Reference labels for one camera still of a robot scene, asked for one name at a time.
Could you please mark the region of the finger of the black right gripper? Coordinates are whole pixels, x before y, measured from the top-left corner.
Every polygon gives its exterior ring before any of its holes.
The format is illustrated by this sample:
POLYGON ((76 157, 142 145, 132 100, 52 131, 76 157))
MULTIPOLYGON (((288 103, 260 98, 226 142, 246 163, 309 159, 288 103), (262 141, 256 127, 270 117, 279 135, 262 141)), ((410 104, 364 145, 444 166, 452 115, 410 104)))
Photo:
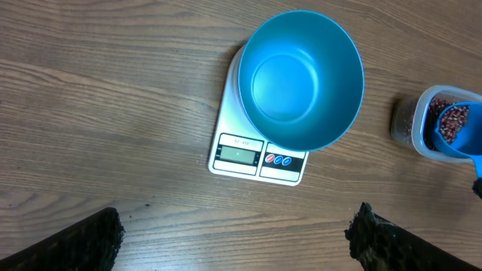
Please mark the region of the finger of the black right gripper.
POLYGON ((473 192, 482 199, 482 178, 478 178, 472 186, 473 192))

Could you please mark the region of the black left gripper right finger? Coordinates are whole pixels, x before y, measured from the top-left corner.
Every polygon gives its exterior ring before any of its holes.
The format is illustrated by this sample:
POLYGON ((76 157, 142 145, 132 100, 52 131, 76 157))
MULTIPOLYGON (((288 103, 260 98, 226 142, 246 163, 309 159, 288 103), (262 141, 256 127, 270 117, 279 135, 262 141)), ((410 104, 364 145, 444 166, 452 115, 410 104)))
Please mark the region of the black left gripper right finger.
POLYGON ((478 271, 478 268, 372 212, 364 202, 344 230, 349 255, 365 271, 478 271))

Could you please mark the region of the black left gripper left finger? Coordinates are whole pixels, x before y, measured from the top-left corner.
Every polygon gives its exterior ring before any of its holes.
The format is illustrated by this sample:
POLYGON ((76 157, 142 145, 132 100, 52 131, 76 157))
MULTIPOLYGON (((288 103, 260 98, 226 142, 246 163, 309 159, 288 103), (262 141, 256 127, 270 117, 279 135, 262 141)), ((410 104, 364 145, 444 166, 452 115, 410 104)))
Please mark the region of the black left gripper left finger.
POLYGON ((7 271, 111 271, 124 226, 117 209, 105 208, 1 260, 7 271))

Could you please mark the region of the blue plastic measuring scoop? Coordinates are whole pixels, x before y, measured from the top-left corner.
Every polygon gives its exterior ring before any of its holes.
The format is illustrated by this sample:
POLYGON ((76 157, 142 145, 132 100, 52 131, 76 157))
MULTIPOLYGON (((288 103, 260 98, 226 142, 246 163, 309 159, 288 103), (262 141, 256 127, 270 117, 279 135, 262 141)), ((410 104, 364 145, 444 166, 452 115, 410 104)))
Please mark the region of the blue plastic measuring scoop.
POLYGON ((442 117, 440 115, 432 131, 432 141, 442 154, 454 158, 471 159, 477 177, 481 178, 481 103, 457 102, 445 108, 443 114, 456 106, 470 107, 467 124, 458 132, 453 144, 449 145, 439 133, 442 117))

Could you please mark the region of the white digital kitchen scale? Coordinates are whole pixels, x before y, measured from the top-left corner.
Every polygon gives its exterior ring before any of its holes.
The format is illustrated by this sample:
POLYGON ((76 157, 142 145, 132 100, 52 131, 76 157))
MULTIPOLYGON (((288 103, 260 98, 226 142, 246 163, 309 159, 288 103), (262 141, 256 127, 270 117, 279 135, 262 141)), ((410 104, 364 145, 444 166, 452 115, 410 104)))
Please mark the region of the white digital kitchen scale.
POLYGON ((309 154, 274 145, 249 122, 238 91, 242 52, 242 48, 236 52, 227 71, 209 155, 209 171, 217 175, 296 186, 302 179, 309 154))

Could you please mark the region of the teal metal bowl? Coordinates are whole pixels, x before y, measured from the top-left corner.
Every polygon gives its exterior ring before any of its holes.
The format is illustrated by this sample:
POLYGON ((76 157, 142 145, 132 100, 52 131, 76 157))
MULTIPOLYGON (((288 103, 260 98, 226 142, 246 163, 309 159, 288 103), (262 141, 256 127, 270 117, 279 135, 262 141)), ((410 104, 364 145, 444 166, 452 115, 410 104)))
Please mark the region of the teal metal bowl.
POLYGON ((239 97, 252 126, 291 151, 317 151, 341 138, 362 106, 362 58, 348 32, 315 11, 286 11, 247 41, 239 97))

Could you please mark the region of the red beans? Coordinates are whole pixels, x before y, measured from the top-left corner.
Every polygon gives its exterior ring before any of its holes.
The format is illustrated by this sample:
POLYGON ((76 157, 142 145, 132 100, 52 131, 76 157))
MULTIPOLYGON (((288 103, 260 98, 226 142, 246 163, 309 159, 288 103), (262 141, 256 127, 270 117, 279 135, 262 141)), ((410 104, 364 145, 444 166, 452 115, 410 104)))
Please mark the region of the red beans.
POLYGON ((429 104, 429 111, 426 118, 426 126, 424 132, 424 142, 426 147, 432 151, 436 151, 432 141, 432 130, 435 128, 440 115, 441 124, 439 133, 442 134, 445 142, 449 145, 456 140, 458 132, 467 124, 469 106, 456 106, 443 114, 445 108, 451 106, 453 103, 444 99, 433 98, 429 104))

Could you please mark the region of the clear plastic bean container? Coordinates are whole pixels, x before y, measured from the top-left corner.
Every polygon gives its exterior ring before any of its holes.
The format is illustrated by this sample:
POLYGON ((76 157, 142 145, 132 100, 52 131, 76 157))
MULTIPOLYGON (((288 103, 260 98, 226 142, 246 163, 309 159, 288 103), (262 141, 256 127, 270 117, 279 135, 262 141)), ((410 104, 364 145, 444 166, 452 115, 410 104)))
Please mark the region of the clear plastic bean container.
POLYGON ((470 158, 450 157, 426 145, 425 134, 429 124, 429 108, 434 99, 445 102, 481 102, 481 94, 448 85, 434 85, 418 96, 402 99, 395 106, 392 114, 391 137, 432 160, 471 163, 470 158))

